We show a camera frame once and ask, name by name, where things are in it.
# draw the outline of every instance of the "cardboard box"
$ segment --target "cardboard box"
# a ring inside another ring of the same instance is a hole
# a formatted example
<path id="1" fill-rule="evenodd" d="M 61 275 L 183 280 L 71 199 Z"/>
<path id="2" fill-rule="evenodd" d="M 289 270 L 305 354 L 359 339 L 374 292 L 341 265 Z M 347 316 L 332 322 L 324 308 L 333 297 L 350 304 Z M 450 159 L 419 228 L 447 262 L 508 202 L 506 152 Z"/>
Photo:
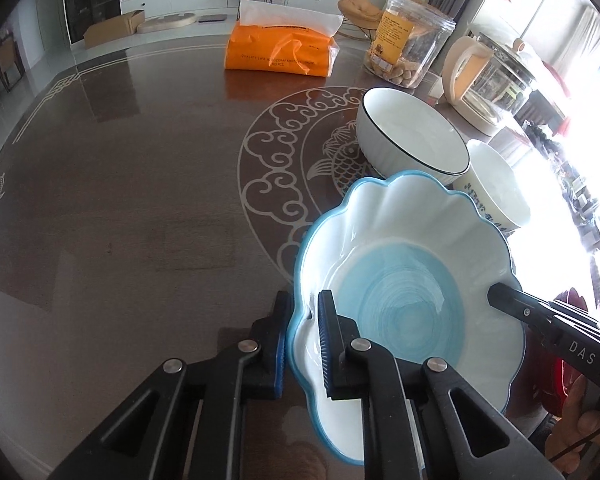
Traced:
<path id="1" fill-rule="evenodd" d="M 84 33 L 84 47 L 91 48 L 131 36 L 136 33 L 140 23 L 144 23 L 144 10 L 132 10 L 115 18 L 94 23 Z"/>

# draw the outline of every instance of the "scalloped bowl rim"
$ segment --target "scalloped bowl rim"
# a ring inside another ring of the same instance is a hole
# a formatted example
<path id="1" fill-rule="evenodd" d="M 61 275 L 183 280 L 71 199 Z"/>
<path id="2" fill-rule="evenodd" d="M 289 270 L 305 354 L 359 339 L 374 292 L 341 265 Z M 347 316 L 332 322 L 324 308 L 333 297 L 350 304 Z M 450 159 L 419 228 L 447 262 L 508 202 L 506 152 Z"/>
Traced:
<path id="1" fill-rule="evenodd" d="M 302 244 L 300 245 L 300 249 L 298 251 L 298 256 L 296 257 L 296 265 L 294 268 L 294 310 L 293 310 L 291 319 L 289 320 L 289 325 L 286 330 L 285 353 L 286 353 L 287 362 L 289 363 L 289 367 L 291 368 L 291 370 L 294 374 L 294 377 L 296 378 L 296 380 L 298 381 L 298 383 L 300 384 L 300 386 L 302 386 L 302 389 L 304 390 L 304 394 L 307 399 L 307 409 L 309 411 L 309 416 L 311 418 L 311 422 L 312 422 L 315 432 L 318 434 L 318 437 L 323 442 L 323 444 L 329 450 L 331 450 L 332 453 L 334 453 L 343 462 L 346 462 L 346 463 L 349 463 L 352 465 L 364 465 L 364 461 L 355 460 L 355 459 L 352 459 L 351 457 L 345 455 L 335 446 L 335 444 L 333 444 L 333 442 L 331 442 L 331 440 L 327 436 L 326 432 L 324 431 L 324 428 L 320 422 L 320 417 L 318 416 L 318 409 L 317 409 L 317 405 L 316 405 L 314 389 L 311 386 L 311 384 L 309 384 L 307 378 L 299 370 L 298 364 L 296 363 L 296 357 L 294 355 L 296 335 L 298 334 L 298 330 L 299 330 L 300 326 L 302 325 L 302 323 L 307 321 L 307 314 L 310 312 L 308 307 L 305 306 L 304 304 L 302 304 L 300 306 L 301 308 L 298 309 L 298 300 L 296 300 L 296 298 L 301 297 L 300 290 L 299 290 L 300 269 L 302 267 L 301 263 L 304 260 L 304 255 L 306 253 L 306 248 L 309 245 L 309 241 L 312 239 L 312 237 L 315 235 L 315 233 L 318 231 L 318 229 L 320 229 L 320 227 L 325 222 L 329 221 L 331 218 L 334 218 L 336 216 L 346 213 L 346 211 L 349 207 L 349 199 L 359 187 L 371 186 L 371 185 L 388 187 L 395 180 L 398 180 L 398 179 L 406 177 L 406 176 L 423 176 L 423 177 L 429 178 L 429 179 L 433 180 L 435 183 L 437 183 L 440 186 L 440 188 L 442 190 L 444 190 L 448 195 L 464 196 L 473 206 L 477 219 L 481 222 L 484 222 L 485 224 L 488 224 L 491 228 L 494 229 L 495 232 L 497 232 L 498 236 L 502 240 L 502 243 L 504 243 L 507 247 L 507 253 L 509 252 L 509 246 L 507 244 L 507 241 L 505 240 L 505 238 L 502 235 L 502 233 L 500 232 L 500 230 L 493 223 L 489 222 L 486 218 L 483 218 L 480 215 L 480 213 L 478 213 L 478 209 L 476 208 L 474 201 L 471 199 L 471 197 L 469 197 L 467 195 L 467 193 L 464 193 L 462 191 L 457 191 L 457 190 L 448 190 L 446 187 L 444 187 L 440 183 L 439 180 L 437 180 L 436 178 L 434 178 L 433 176 L 431 176 L 428 173 L 424 173 L 423 171 L 418 171 L 418 170 L 400 171 L 398 173 L 395 173 L 394 175 L 392 175 L 391 177 L 389 177 L 386 180 L 379 180 L 378 178 L 374 178 L 371 176 L 366 176 L 366 177 L 360 178 L 359 180 L 355 181 L 355 183 L 353 183 L 349 187 L 349 190 L 347 191 L 344 199 L 342 200 L 342 203 L 339 206 L 336 206 L 335 208 L 330 209 L 327 212 L 320 215 L 320 217 L 314 222 L 314 224 L 311 225 L 311 227 L 307 231 L 306 235 L 304 236 L 304 239 L 302 240 Z M 522 290 L 522 286 L 520 285 L 520 282 L 516 278 L 516 275 L 513 273 L 513 266 L 512 266 L 512 262 L 511 262 L 510 253 L 509 253 L 509 270 L 510 270 L 511 276 L 513 277 L 513 280 L 515 280 L 516 284 L 518 285 L 518 289 Z M 511 380 L 509 381 L 509 387 L 507 389 L 507 402 L 505 403 L 505 407 L 509 403 L 509 399 L 510 399 L 510 395 L 511 395 L 511 383 L 513 382 L 513 380 L 519 373 L 520 368 L 522 367 L 522 362 L 524 360 L 525 353 L 526 353 L 526 334 L 525 334 L 524 329 L 522 329 L 522 337 L 523 337 L 522 355 L 520 357 L 520 363 L 518 364 L 518 368 L 516 369 Z"/>

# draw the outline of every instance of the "black rim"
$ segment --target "black rim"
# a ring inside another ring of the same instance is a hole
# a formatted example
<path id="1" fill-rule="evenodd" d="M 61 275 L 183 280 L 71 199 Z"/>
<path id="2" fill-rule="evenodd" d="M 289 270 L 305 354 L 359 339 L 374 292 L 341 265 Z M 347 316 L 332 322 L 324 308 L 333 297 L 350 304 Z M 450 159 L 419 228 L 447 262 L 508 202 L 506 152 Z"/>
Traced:
<path id="1" fill-rule="evenodd" d="M 416 162 L 419 162 L 420 164 L 422 164 L 423 166 L 426 166 L 427 168 L 429 168 L 430 170 L 433 171 L 437 171 L 438 173 L 443 173 L 445 175 L 462 175 L 466 172 L 466 170 L 469 169 L 469 165 L 471 164 L 471 157 L 469 155 L 469 150 L 466 147 L 466 143 L 464 142 L 464 140 L 462 139 L 462 136 L 460 135 L 460 132 L 458 132 L 458 130 L 456 130 L 456 127 L 453 126 L 453 124 L 451 124 L 449 121 L 447 121 L 442 115 L 440 115 L 440 117 L 442 117 L 443 119 L 445 119 L 445 121 L 448 123 L 449 126 L 451 126 L 452 130 L 455 131 L 456 135 L 459 137 L 460 142 L 462 142 L 462 145 L 464 146 L 464 151 L 466 153 L 466 166 L 464 167 L 464 170 L 462 171 L 456 171 L 456 172 L 452 172 L 452 171 L 444 171 L 444 170 L 439 170 L 438 168 L 434 168 L 432 165 L 427 164 L 426 162 L 420 160 L 419 158 L 417 158 L 416 156 L 411 155 L 411 153 L 407 152 L 402 146 L 399 146 L 398 144 L 396 144 L 394 142 L 394 140 L 389 137 L 386 133 L 384 133 L 384 131 L 382 131 L 382 128 L 380 128 L 380 126 L 378 126 L 376 124 L 376 122 L 372 119 L 371 115 L 369 114 L 369 112 L 366 110 L 366 106 L 365 106 L 365 97 L 366 94 L 368 94 L 369 92 L 371 92 L 372 90 L 376 90 L 376 88 L 370 88 L 369 90 L 367 90 L 365 92 L 365 94 L 362 96 L 362 109 L 364 110 L 366 116 L 369 118 L 369 120 L 373 123 L 373 126 L 376 127 L 376 129 L 382 134 L 382 136 L 384 136 L 384 138 L 386 140 L 388 140 L 390 143 L 392 143 L 392 145 L 394 145 L 396 148 L 398 148 L 401 152 L 403 152 L 405 155 L 410 156 L 413 160 L 415 160 Z M 400 92 L 399 90 L 394 90 L 393 88 L 386 88 L 385 90 L 392 90 L 395 92 Z M 409 97 L 413 98 L 413 99 L 418 99 L 417 97 L 413 97 L 410 94 L 407 94 L 406 92 L 400 92 L 402 94 L 408 95 Z"/>

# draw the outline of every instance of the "white bowl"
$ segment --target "white bowl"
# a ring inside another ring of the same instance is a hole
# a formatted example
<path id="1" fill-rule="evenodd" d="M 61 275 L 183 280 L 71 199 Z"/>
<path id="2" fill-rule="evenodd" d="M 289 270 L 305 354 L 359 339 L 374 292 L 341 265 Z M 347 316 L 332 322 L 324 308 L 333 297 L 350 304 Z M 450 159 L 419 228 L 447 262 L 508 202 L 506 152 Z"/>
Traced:
<path id="1" fill-rule="evenodd" d="M 451 184 L 469 168 L 458 131 L 418 98 L 393 88 L 368 90 L 358 107 L 358 142 L 382 176 L 419 170 Z"/>
<path id="2" fill-rule="evenodd" d="M 488 144 L 470 140 L 467 144 L 471 167 L 453 184 L 475 202 L 478 212 L 503 233 L 510 233 L 531 221 L 531 209 L 518 187 L 507 161 Z"/>
<path id="3" fill-rule="evenodd" d="M 396 357 L 445 358 L 497 409 L 509 399 L 525 348 L 522 324 L 492 308 L 489 287 L 520 290 L 509 249 L 465 193 L 428 174 L 362 178 L 304 237 L 294 275 L 287 359 L 324 443 L 363 461 L 359 400 L 326 396 L 316 304 L 333 291 L 337 311 Z"/>

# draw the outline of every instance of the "lid knob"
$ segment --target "lid knob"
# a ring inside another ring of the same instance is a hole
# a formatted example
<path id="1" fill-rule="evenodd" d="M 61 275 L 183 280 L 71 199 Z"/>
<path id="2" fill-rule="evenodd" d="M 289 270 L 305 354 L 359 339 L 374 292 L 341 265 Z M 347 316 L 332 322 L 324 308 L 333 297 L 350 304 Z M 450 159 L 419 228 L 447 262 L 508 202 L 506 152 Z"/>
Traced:
<path id="1" fill-rule="evenodd" d="M 525 42 L 516 38 L 513 42 L 513 52 L 522 52 L 525 48 Z"/>

